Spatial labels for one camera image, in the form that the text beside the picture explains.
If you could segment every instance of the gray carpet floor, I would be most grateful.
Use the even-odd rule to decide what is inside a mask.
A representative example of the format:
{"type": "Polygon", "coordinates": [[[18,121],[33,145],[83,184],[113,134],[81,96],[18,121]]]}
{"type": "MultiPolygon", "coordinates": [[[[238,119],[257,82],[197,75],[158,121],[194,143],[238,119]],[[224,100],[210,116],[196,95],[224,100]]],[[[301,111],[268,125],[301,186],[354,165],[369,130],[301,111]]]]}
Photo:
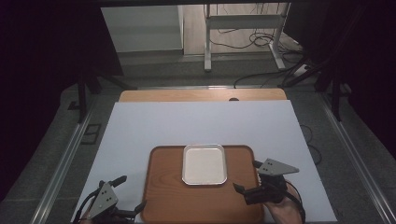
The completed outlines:
{"type": "MultiPolygon", "coordinates": [[[[120,57],[124,77],[117,79],[139,89],[152,88],[204,88],[205,86],[228,86],[240,77],[265,72],[275,72],[276,65],[270,53],[251,55],[215,55],[212,72],[204,71],[203,57],[179,55],[153,57],[120,57]]],[[[311,77],[293,88],[285,89],[291,100],[297,119],[309,145],[317,148],[322,161],[317,165],[319,175],[336,214],[338,223],[383,223],[373,201],[357,175],[346,154],[343,144],[326,116],[319,93],[314,92],[311,77]]],[[[276,87],[283,77],[262,75],[241,80],[237,88],[276,87]]],[[[64,183],[49,210],[46,223],[68,223],[100,145],[106,124],[122,89],[100,78],[103,90],[96,95],[90,124],[101,124],[100,134],[93,145],[79,145],[64,183]]],[[[61,106],[35,155],[30,160],[8,196],[0,203],[1,223],[29,223],[35,209],[50,182],[59,159],[76,128],[78,111],[68,110],[78,100],[77,87],[63,92],[61,106]]],[[[355,114],[347,98],[341,99],[341,117],[350,138],[369,167],[392,207],[396,207],[396,162],[376,139],[375,135],[355,114]]],[[[82,142],[91,141],[84,136],[82,142]]],[[[313,160],[318,153],[311,151],[313,160]]]]}

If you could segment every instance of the brown tray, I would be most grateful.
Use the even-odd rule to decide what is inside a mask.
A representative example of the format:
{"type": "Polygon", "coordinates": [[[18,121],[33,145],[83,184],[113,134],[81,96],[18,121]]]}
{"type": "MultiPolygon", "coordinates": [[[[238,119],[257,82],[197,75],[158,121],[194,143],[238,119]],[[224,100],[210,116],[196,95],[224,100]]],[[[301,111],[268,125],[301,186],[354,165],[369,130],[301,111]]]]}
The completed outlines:
{"type": "Polygon", "coordinates": [[[155,147],[150,154],[141,216],[147,223],[261,223],[261,204],[246,205],[233,183],[258,186],[246,146],[223,146],[227,180],[219,186],[191,186],[181,179],[184,147],[155,147]]]}

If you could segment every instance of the wall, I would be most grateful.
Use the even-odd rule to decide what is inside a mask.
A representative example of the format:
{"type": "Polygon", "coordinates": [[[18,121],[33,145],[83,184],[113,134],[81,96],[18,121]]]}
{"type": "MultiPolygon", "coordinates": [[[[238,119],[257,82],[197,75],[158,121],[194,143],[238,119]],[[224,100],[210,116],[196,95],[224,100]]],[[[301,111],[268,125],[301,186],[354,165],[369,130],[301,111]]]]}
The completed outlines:
{"type": "Polygon", "coordinates": [[[182,49],[181,7],[103,7],[117,52],[182,49]]]}

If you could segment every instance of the person's arm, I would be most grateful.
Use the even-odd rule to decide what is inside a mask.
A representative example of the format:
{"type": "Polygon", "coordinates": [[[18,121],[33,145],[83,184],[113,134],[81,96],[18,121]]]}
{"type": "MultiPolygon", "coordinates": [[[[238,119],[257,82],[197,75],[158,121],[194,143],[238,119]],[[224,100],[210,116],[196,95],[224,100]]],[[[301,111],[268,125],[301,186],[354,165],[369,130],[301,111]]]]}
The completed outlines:
{"type": "MultiPolygon", "coordinates": [[[[287,182],[288,192],[296,199],[298,197],[295,189],[287,182]]],[[[302,224],[301,215],[295,202],[285,197],[280,203],[265,203],[276,224],[302,224]]]]}

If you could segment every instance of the white desk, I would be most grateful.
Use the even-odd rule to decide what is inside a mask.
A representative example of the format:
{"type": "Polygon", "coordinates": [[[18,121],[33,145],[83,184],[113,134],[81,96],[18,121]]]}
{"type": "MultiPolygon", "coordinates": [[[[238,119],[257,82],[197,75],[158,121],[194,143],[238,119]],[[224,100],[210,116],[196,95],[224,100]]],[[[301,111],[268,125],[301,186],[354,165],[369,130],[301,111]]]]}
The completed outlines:
{"type": "Polygon", "coordinates": [[[302,195],[306,221],[336,221],[287,100],[116,103],[77,207],[100,180],[127,175],[115,188],[117,207],[133,210],[143,197],[153,148],[208,143],[247,145],[257,161],[271,158],[298,167],[300,173],[285,177],[302,195]]]}

